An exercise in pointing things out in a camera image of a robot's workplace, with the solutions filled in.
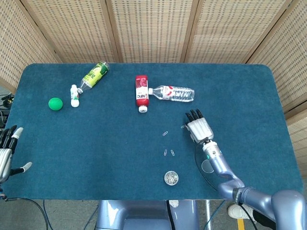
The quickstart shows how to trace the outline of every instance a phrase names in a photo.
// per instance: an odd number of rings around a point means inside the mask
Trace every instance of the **table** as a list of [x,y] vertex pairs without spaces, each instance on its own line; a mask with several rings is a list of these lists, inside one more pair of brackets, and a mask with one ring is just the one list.
[[[246,186],[268,194],[280,189],[302,191],[281,103],[267,66],[110,64],[108,74],[80,96],[79,107],[72,108],[70,87],[79,84],[93,66],[32,64],[24,70],[7,127],[24,127],[12,168],[28,161],[33,166],[3,185],[7,196],[218,199],[196,167],[195,143],[181,128],[187,121],[185,112],[196,108],[203,112],[214,140]],[[195,100],[179,103],[152,96],[148,112],[140,114],[135,76],[142,74],[148,75],[149,87],[193,88]],[[52,97],[63,100],[60,111],[49,109]],[[169,170],[179,175],[175,186],[163,180]]]

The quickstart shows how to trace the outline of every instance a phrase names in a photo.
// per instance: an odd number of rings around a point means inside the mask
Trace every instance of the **red bottle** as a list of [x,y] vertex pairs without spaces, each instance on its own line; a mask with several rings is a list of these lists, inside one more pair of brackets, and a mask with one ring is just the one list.
[[146,75],[138,75],[135,78],[136,104],[140,113],[146,113],[149,105],[147,80]]

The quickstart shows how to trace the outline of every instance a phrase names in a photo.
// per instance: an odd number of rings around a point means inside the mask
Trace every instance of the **robotic hand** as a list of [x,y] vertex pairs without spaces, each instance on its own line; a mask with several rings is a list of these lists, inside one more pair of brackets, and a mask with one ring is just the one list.
[[[6,129],[0,132],[0,185],[3,184],[9,176],[13,176],[18,173],[23,173],[27,171],[32,163],[28,162],[23,167],[17,169],[11,169],[11,163],[18,139],[23,131],[23,128],[18,128],[13,126],[10,129]],[[0,196],[5,200],[6,195],[2,194],[2,189],[0,188]]]
[[304,197],[294,190],[281,190],[268,195],[244,183],[232,172],[217,143],[212,141],[213,132],[197,109],[186,113],[187,129],[193,141],[202,144],[202,150],[210,161],[217,176],[227,181],[218,185],[218,193],[223,199],[237,204],[246,204],[276,222],[277,230],[307,230],[307,206]]

